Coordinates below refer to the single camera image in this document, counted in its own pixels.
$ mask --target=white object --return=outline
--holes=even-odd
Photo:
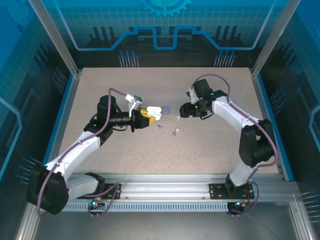
[[[148,106],[146,108],[147,114],[149,116],[155,117],[155,120],[158,121],[161,118],[161,107],[159,106]]]
[[[250,116],[248,113],[243,111],[241,108],[239,108],[237,105],[235,105],[232,101],[230,103],[235,106],[237,109],[239,109],[241,112],[249,116],[254,121],[259,121],[258,118]],[[248,118],[245,118],[244,116],[240,115],[236,110],[234,110],[227,102],[226,96],[218,97],[215,101],[212,102],[212,110],[215,114],[221,116],[223,119],[225,119],[234,129],[241,133],[241,129],[243,129],[245,126],[251,126],[254,125],[251,121],[248,120]]]
[[[197,97],[196,92],[194,88],[189,88],[189,94],[191,98],[191,103],[196,104],[197,101],[200,100],[200,98]],[[236,110],[234,110],[230,104],[232,104],[235,108],[239,109],[242,113],[247,115],[247,117],[242,116],[239,114]],[[234,129],[241,134],[242,129],[245,126],[252,126],[254,125],[253,122],[249,121],[249,118],[252,120],[258,122],[259,119],[256,117],[253,117],[243,111],[240,107],[235,105],[232,101],[228,102],[226,96],[218,97],[215,101],[212,102],[212,111],[221,116],[223,119],[225,119]],[[250,174],[259,167],[260,164],[263,164],[264,162],[260,162],[254,167],[250,167],[246,165],[242,160],[240,160],[239,164],[235,168],[235,170],[230,173],[230,179],[233,182],[233,184],[236,187],[244,185]]]
[[[257,166],[251,168],[243,161],[240,161],[235,170],[230,173],[230,179],[236,187],[242,186],[243,184],[247,183],[248,177],[256,168]]]
[[[91,135],[93,135],[92,132],[84,131],[83,133],[81,133],[77,141],[74,142],[71,146]],[[79,144],[63,158],[62,162],[60,162],[59,166],[54,170],[54,173],[60,172],[64,178],[64,181],[67,182],[74,170],[87,158],[87,156],[89,156],[99,147],[100,138],[96,136],[88,139],[82,144]],[[49,171],[54,167],[56,162],[60,159],[61,155],[45,165]]]
[[[96,191],[98,180],[93,176],[82,175],[80,178],[70,179],[66,182],[66,188],[69,189],[68,201],[72,201],[85,194],[92,194]]]
[[[189,94],[190,94],[190,98],[191,98],[191,104],[195,104],[196,102],[198,102],[200,100],[200,98],[197,97],[197,94],[196,94],[194,87],[189,88]]]
[[[129,93],[126,94],[125,99],[129,101],[129,117],[132,116],[133,110],[138,110],[142,105],[142,98],[139,96],[133,96]]]

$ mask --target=gear logo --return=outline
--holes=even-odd
[[[28,0],[1,0],[0,6],[9,11],[11,17],[21,26],[29,16]]]
[[[143,0],[142,2],[144,9],[149,10],[150,14],[155,14],[157,17],[162,15],[164,18],[180,14],[180,10],[187,9],[187,4],[190,3],[191,0]]]

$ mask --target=floor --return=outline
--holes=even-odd
[[[68,148],[97,112],[100,97],[109,88],[142,97],[143,105],[168,106],[170,113],[153,125],[134,133],[114,132],[109,140],[91,154],[76,173],[122,174],[226,174],[240,161],[240,135],[218,115],[207,120],[181,118],[180,106],[190,99],[186,92],[203,74],[215,73],[231,86],[230,99],[247,113],[262,118],[248,68],[84,68],[64,133],[60,152]],[[227,91],[224,82],[207,77],[210,87]],[[128,102],[114,94],[122,111]],[[175,128],[179,134],[173,136]],[[277,173],[275,166],[260,173]]]
[[[233,219],[225,212],[61,212],[38,221],[33,240],[295,240],[287,204],[258,203]],[[270,234],[263,222],[278,238]]]

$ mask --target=blue wall panel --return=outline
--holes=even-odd
[[[27,204],[25,159],[43,160],[70,73],[27,0],[0,2],[0,34],[0,239],[9,240]]]
[[[78,67],[83,68],[125,67],[118,61],[121,57],[125,62],[120,51],[135,51],[141,67],[252,67],[286,2],[44,3]]]
[[[303,0],[262,68],[276,123],[302,192],[320,191],[319,1]]]

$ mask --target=yellow object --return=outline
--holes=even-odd
[[[149,126],[156,121],[156,117],[154,117],[154,116],[149,116],[149,115],[148,115],[148,111],[147,111],[146,109],[144,109],[144,108],[140,108],[140,114],[141,114],[142,116],[144,116],[145,118],[148,118],[148,119],[149,119]]]

